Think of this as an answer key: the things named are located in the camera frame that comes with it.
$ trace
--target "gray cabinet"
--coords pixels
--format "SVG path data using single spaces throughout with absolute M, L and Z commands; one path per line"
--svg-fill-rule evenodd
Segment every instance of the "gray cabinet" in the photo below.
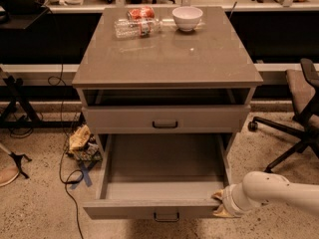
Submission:
M 211 195 L 231 182 L 227 154 L 262 80 L 222 9 L 202 9 L 193 33 L 170 25 L 125 41 L 113 22 L 126 9 L 105 10 L 73 81 L 104 156 L 97 199 L 84 204 L 91 218 L 177 221 L 218 207 Z

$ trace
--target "wire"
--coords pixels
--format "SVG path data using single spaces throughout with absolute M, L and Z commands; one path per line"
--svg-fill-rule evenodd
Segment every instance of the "wire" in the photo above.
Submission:
M 62 178 L 62 163 L 63 163 L 63 157 L 65 156 L 65 154 L 67 153 L 67 149 L 68 149 L 68 144 L 67 144 L 67 140 L 65 141 L 64 143 L 64 151 L 61 155 L 61 159 L 60 159 L 60 167 L 59 167 L 59 177 L 60 177 L 60 180 L 61 182 L 65 185 L 65 191 L 66 193 L 71 197 L 71 199 L 74 201 L 75 205 L 76 205 L 76 212 L 77 212 L 77 225 L 78 225 L 78 229 L 79 229 L 79 233 L 81 235 L 81 238 L 83 239 L 83 234 L 82 234 L 82 230 L 81 230 L 81 226 L 80 226 L 80 221 L 79 221 L 79 206 L 78 206 L 78 202 L 77 200 L 74 198 L 73 195 L 71 195 L 71 193 L 68 191 L 68 185 L 70 184 L 77 184 L 77 183 L 80 183 L 83 178 L 84 178 L 84 173 L 82 170 L 80 169 L 76 169 L 74 170 L 73 172 L 70 173 L 70 175 L 68 176 L 67 180 L 63 180 Z M 77 180 L 70 180 L 70 177 L 76 173 L 76 172 L 80 172 L 81 173 L 81 177 Z
M 64 87 L 66 87 L 66 83 L 64 82 L 63 80 L 63 73 L 64 73 L 64 61 L 63 61 L 63 42 L 62 42 L 62 36 L 61 36 L 61 31 L 60 31 L 60 27 L 59 27 L 59 24 L 53 14 L 53 12 L 51 11 L 51 9 L 49 7 L 47 7 L 49 9 L 49 12 L 52 14 L 53 16 L 53 20 L 54 20 L 54 23 L 55 23 L 55 26 L 56 26 L 56 31 L 57 31 L 57 35 L 58 35 L 58 38 L 59 38 L 59 45 L 60 45 L 60 60 L 61 60 L 61 71 L 60 71 L 60 75 L 59 76 L 51 76 L 48 78 L 48 84 L 50 86 L 59 86 L 61 83 L 63 84 Z M 63 98 L 62 98 L 62 101 L 61 101 L 61 106 L 60 106 L 60 121 L 61 121 L 61 128 L 64 132 L 64 134 L 66 135 L 66 141 L 64 143 L 64 151 L 62 153 L 62 156 L 61 156 L 61 160 L 60 160 L 60 167 L 59 167 L 59 177 L 60 177 L 60 180 L 61 182 L 65 185 L 65 191 L 66 193 L 69 195 L 69 197 L 74 201 L 75 205 L 76 205 L 76 212 L 77 212 L 77 225 L 78 225 L 78 229 L 79 229 L 79 233 L 81 235 L 81 238 L 84 238 L 83 237 L 83 234 L 82 234 L 82 230 L 81 230 L 81 226 L 80 226 L 80 221 L 79 221 L 79 206 L 78 206 L 78 202 L 77 200 L 74 198 L 74 196 L 68 191 L 68 185 L 69 184 L 77 184 L 77 183 L 80 183 L 83 178 L 84 178 L 84 173 L 81 169 L 76 169 L 74 170 L 73 172 L 70 173 L 70 175 L 68 176 L 67 180 L 63 180 L 62 178 L 62 163 L 63 163 L 63 157 L 65 156 L 65 154 L 67 153 L 68 151 L 68 144 L 67 144 L 67 141 L 68 141 L 68 138 L 69 138 L 69 133 L 66 131 L 66 129 L 64 128 L 63 126 L 63 106 L 64 106 L 64 101 L 65 101 L 65 96 L 66 96 L 66 92 L 67 92 L 67 89 L 65 89 L 65 92 L 63 94 Z M 77 180 L 70 180 L 70 177 L 76 173 L 76 172 L 80 172 L 81 173 L 81 177 Z
M 234 12 L 236 5 L 237 5 L 237 1 L 234 2 L 233 6 L 231 8 L 230 15 L 229 15 L 229 20 L 231 19 L 232 13 Z
M 11 113 L 14 117 L 14 119 L 16 121 L 18 121 L 19 119 L 16 117 L 15 113 Z M 21 128 L 15 128 L 15 127 L 12 127 L 12 128 L 8 128 L 9 132 L 10 132 L 10 137 L 11 138 L 19 138 L 19 139 L 23 139 L 23 138 L 26 138 L 28 136 L 30 136 L 33 132 L 33 128 L 30 127 L 30 128 L 27 128 L 26 130 L 24 130 L 23 132 L 17 132 L 17 130 L 21 130 Z

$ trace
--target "drawer handle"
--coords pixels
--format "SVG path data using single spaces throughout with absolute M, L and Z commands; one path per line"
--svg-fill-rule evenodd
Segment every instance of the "drawer handle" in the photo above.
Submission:
M 156 129 L 174 129 L 178 127 L 178 121 L 175 121 L 174 124 L 159 124 L 153 121 L 153 128 Z
M 154 220 L 156 222 L 177 222 L 177 221 L 179 221 L 179 212 L 176 214 L 175 219 L 158 219 L 158 215 L 156 213 L 154 213 Z

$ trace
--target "open drawer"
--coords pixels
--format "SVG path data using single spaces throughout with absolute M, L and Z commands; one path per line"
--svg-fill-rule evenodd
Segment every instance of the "open drawer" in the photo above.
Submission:
M 92 219 L 213 217 L 211 195 L 229 180 L 219 134 L 108 135 Z

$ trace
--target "bottle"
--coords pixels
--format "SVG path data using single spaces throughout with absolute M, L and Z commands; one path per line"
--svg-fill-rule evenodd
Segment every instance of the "bottle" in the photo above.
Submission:
M 152 18 L 118 20 L 114 23 L 117 38 L 145 37 L 160 30 L 160 21 Z

